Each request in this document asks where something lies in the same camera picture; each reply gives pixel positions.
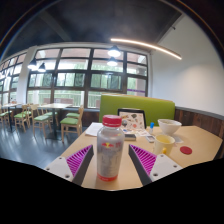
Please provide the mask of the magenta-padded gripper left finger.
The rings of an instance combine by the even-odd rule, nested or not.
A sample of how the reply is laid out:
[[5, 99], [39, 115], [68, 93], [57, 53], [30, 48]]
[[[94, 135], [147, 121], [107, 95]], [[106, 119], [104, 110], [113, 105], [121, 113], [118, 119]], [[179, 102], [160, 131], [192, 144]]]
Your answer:
[[93, 146], [89, 145], [67, 157], [57, 157], [45, 171], [81, 186], [93, 155]]

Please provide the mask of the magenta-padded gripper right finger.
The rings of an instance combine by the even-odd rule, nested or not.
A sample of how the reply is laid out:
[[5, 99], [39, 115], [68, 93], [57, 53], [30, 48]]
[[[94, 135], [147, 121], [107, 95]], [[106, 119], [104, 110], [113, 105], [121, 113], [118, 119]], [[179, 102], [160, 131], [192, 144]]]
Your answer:
[[182, 169], [165, 154], [155, 155], [132, 144], [129, 145], [129, 156], [143, 186]]

